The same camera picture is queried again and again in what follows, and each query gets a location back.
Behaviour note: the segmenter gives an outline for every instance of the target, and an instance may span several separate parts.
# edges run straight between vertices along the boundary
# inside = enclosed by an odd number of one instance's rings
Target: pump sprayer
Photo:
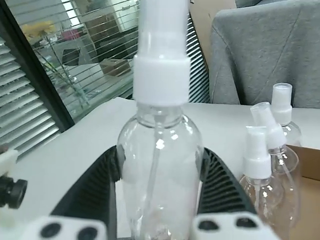
[[[137,113],[123,127],[117,153],[134,240],[187,240],[196,213],[203,145],[183,114],[190,64],[189,0],[141,0],[133,97]]]
[[[247,126],[243,174],[254,180],[254,207],[259,209],[261,180],[271,177],[271,156],[266,146],[266,128]]]
[[[261,102],[251,107],[257,126],[266,127],[266,142],[272,161],[275,177],[281,179],[286,197],[291,204],[290,225],[294,226],[300,217],[300,162],[297,154],[286,146],[283,129],[276,122],[269,102]]]
[[[189,99],[189,0],[141,0],[133,97],[144,105],[180,106]]]
[[[282,130],[289,145],[301,146],[301,130],[292,122],[292,98],[293,87],[289,83],[277,83],[273,86],[271,111]]]
[[[254,203],[260,218],[282,239],[287,239],[290,212],[287,209],[285,190],[280,181],[272,176],[271,156],[266,146],[266,128],[250,126],[246,130],[244,177],[240,184]]]

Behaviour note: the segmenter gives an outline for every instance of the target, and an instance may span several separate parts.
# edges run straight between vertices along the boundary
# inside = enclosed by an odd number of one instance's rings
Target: black circular hole
[[[219,226],[214,221],[207,220],[207,221],[200,222],[198,228],[204,231],[212,231],[212,230],[218,230]]]
[[[97,229],[94,227],[86,227],[78,233],[77,240],[94,240],[98,235]]]
[[[254,221],[252,221],[250,218],[247,218],[247,217],[239,218],[236,221],[236,226],[240,228],[248,228],[248,229],[258,227]]]
[[[59,223],[50,223],[42,228],[40,235],[44,239],[52,238],[60,232],[60,229],[61,225]]]

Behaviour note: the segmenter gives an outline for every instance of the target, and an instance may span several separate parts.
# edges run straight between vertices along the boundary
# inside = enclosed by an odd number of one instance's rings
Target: clear plastic bottle
[[[244,176],[240,184],[258,215],[282,240],[289,239],[290,209],[281,182],[272,176],[271,156],[266,146],[264,127],[247,127],[243,163]]]
[[[137,114],[117,143],[135,240],[187,240],[196,213],[204,148],[197,127],[182,111],[191,65],[188,6],[189,0],[140,2],[133,71]]]
[[[286,146],[287,139],[283,129],[273,117],[268,102],[261,102],[251,107],[255,124],[266,126],[266,141],[271,155],[273,176],[281,181],[285,189],[287,204],[290,207],[290,226],[300,218],[301,166],[297,154]]]
[[[271,111],[286,137],[286,144],[301,147],[301,130],[292,122],[292,85],[289,83],[277,83],[273,86]]]
[[[195,124],[180,107],[138,104],[137,115],[123,127],[117,148],[125,159],[122,179],[132,237],[187,240],[196,213],[197,165],[203,154]]]

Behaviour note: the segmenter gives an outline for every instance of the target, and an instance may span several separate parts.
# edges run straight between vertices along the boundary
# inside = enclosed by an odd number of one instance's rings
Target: bottle neck
[[[184,114],[181,106],[158,107],[137,103],[137,121],[146,127],[170,128],[177,125]]]
[[[274,155],[282,155],[284,154],[287,150],[287,145],[282,145],[280,147],[277,148],[273,148],[273,149],[269,149],[269,154],[274,156]]]
[[[270,178],[266,178],[266,179],[255,179],[255,178],[251,178],[246,176],[245,177],[247,182],[253,186],[260,186],[260,187],[264,187],[269,185],[270,183]]]

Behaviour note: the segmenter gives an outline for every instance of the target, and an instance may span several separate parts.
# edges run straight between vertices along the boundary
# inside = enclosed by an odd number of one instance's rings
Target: white table
[[[87,168],[117,143],[121,128],[135,111],[134,101],[113,99],[27,155],[11,172],[15,178],[28,180],[25,199],[19,210],[5,210],[5,214],[16,221],[48,215]],[[205,147],[216,152],[239,178],[245,126],[251,123],[249,107],[188,103],[184,111],[198,126]],[[293,119],[301,127],[303,145],[320,149],[320,109],[294,109]],[[116,188],[117,205],[120,206],[123,194],[119,184]],[[118,237],[128,237],[130,231],[124,207],[118,207],[117,217]]]

